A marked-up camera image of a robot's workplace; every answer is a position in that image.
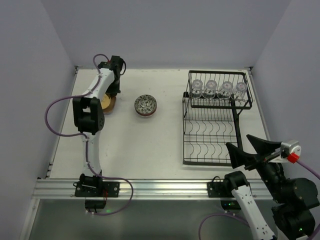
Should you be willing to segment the clear glass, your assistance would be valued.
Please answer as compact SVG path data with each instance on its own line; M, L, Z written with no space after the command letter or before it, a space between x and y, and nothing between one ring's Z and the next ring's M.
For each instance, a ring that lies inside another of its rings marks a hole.
M229 98L233 92L233 84L230 81L224 81L218 90L219 98Z
M195 79L191 83L190 96L192 98L200 98L203 92L203 82L200 79Z
M242 100L245 97L248 86L245 82L238 82L233 88L232 94L235 100Z
M206 99L214 98L217 91L217 82L215 80L208 80L204 86L202 96Z

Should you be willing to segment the green leaf bowl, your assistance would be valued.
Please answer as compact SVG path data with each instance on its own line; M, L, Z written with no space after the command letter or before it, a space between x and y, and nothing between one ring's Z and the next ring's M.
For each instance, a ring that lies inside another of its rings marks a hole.
M140 113L151 113L157 110L157 100L149 94L140 95L134 101L134 109Z

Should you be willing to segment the brown plate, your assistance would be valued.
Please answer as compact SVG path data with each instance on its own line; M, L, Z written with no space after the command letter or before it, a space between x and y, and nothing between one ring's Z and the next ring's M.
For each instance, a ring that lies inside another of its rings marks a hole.
M111 112L114 110L115 104L116 104L116 97L112 97L111 98L111 102L110 105L108 106L108 108L104 109L103 112Z

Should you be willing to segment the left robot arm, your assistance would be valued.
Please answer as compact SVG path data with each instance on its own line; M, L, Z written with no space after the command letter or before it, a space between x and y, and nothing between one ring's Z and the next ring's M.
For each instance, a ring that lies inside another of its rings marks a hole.
M101 197L105 191L100 164L99 140L105 124L102 100L106 94L119 94L122 68L125 61L113 55L99 64L93 59L97 74L88 89L72 100L74 125L81 134L84 146L84 165L75 183L76 197Z

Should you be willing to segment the yellow plate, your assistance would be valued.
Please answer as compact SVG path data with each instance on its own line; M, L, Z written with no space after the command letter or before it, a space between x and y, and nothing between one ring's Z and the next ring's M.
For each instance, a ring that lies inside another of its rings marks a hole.
M102 100L100 101L101 108L104 110L111 104L111 97L108 94L104 94Z

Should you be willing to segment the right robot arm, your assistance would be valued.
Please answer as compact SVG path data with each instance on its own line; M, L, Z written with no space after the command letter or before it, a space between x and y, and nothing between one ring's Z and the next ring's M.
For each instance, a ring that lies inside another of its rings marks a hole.
M317 186L304 177L285 177L282 166L283 163L297 163L319 177L299 160L302 152L300 143L297 140L269 141L250 134L246 137L256 153L247 153L227 142L231 166L233 169L243 166L248 171L256 170L278 204L271 209L278 230L275 236L267 232L268 225L253 200L245 175L241 171L225 175L225 188L241 206L253 237L256 240L312 240L320 231L311 213L311 209L320 205Z

